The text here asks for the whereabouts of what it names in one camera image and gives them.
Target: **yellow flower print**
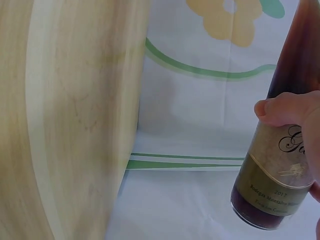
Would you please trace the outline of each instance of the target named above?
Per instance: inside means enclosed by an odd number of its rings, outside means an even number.
[[[196,14],[203,17],[207,33],[218,40],[230,40],[239,47],[248,47],[254,40],[254,20],[261,16],[259,0],[234,0],[235,13],[224,9],[224,0],[186,0]]]

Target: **green curved line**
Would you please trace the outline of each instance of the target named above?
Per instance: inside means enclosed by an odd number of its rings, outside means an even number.
[[[204,69],[196,66],[191,66],[173,58],[165,55],[160,50],[158,50],[151,41],[146,38],[145,46],[147,49],[147,55],[156,61],[158,64],[165,68],[173,67],[173,70],[178,70],[183,73],[191,73],[198,77],[217,77],[217,78],[227,78],[227,79],[245,79],[256,76],[264,71],[273,71],[276,68],[274,64],[266,64],[259,66],[253,70],[245,71],[245,72],[225,72],[225,71],[215,71],[210,69]]]
[[[268,16],[281,19],[285,16],[286,11],[279,0],[260,0],[262,11]]]

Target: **wine bottle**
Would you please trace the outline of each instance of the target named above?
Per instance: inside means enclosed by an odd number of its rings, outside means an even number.
[[[320,4],[300,0],[283,45],[267,98],[305,94],[320,86]],[[231,192],[231,204],[248,224],[275,230],[290,218],[314,179],[301,127],[258,123]]]

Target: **light wood surface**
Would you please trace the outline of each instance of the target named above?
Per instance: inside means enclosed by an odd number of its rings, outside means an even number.
[[[0,239],[103,240],[136,133],[149,0],[0,1]]]

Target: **patterned fabric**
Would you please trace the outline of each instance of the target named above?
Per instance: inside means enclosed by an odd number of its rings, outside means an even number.
[[[153,0],[128,169],[238,170],[298,0]]]

